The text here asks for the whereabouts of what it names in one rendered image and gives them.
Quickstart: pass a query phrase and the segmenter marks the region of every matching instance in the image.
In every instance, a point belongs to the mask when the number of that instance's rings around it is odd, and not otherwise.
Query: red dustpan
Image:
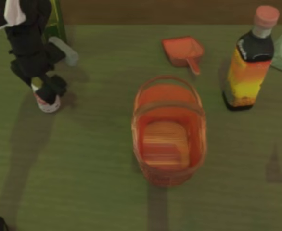
[[[162,41],[162,44],[173,66],[190,66],[195,75],[200,74],[198,62],[204,49],[193,37],[167,38]]]

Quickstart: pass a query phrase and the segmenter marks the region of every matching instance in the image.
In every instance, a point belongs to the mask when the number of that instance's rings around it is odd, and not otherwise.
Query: bottle base
[[[226,97],[224,92],[222,93],[222,98],[223,98],[224,104],[226,105],[227,109],[232,111],[232,112],[245,111],[245,110],[249,110],[253,107],[253,105],[239,106],[239,107],[234,107],[234,106],[230,105],[228,103],[227,97]]]

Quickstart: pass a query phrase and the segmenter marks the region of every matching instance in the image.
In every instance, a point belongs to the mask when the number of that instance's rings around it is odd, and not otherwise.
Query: green box
[[[50,0],[50,2],[52,4],[52,13],[43,34],[43,41],[46,42],[49,37],[56,36],[67,43],[60,1]]]

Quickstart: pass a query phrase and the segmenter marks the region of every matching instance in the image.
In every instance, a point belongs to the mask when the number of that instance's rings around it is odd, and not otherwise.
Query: dustpan
[[[196,90],[183,79],[162,76],[144,83],[131,127],[135,156],[151,184],[180,185],[204,161],[205,113]]]
[[[173,66],[189,66],[195,75],[200,74],[198,62],[204,49],[196,39],[191,36],[168,38],[164,39],[162,44]]]

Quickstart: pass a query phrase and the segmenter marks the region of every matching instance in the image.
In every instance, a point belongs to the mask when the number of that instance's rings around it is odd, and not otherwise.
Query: bottle neck
[[[263,28],[263,27],[255,25],[252,28],[252,33],[253,35],[255,35],[258,38],[265,39],[271,35],[271,30],[272,28]]]

